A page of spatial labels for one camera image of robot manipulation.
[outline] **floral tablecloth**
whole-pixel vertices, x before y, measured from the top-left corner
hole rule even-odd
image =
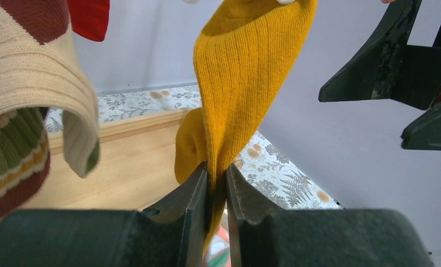
[[[175,87],[164,90],[139,91],[101,95],[100,122],[147,115],[176,108],[201,106],[197,86]],[[47,129],[63,129],[61,110],[51,108]],[[256,132],[235,162],[248,182],[285,209],[339,209],[330,196],[297,168],[262,134]],[[219,230],[211,243],[206,266],[229,266],[220,260],[228,254],[228,240]]]

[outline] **leaf pattern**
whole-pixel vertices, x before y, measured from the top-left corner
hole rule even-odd
[[[198,108],[202,103],[198,86],[100,95],[98,101],[100,123],[182,107]],[[49,109],[48,131],[63,129],[61,116],[61,110]],[[245,179],[282,208],[341,209],[334,200],[321,201],[317,193],[322,190],[259,132],[238,159]]]

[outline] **wooden edge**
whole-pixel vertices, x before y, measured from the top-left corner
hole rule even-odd
[[[178,108],[124,120],[105,122],[101,124],[99,143],[179,125],[190,110],[188,107]],[[63,152],[63,131],[50,132],[48,134],[48,141],[51,154]]]

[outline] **mustard yellow fabric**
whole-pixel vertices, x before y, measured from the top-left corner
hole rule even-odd
[[[183,183],[208,162],[206,247],[225,207],[225,171],[246,146],[288,76],[312,25],[318,0],[224,0],[201,31],[194,67],[202,108],[176,136],[175,173]]]

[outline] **wooden board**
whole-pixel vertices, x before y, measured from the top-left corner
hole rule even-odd
[[[178,186],[175,136],[188,108],[101,125],[99,165],[79,178],[63,159],[61,132],[49,133],[51,172],[22,208],[139,209]]]

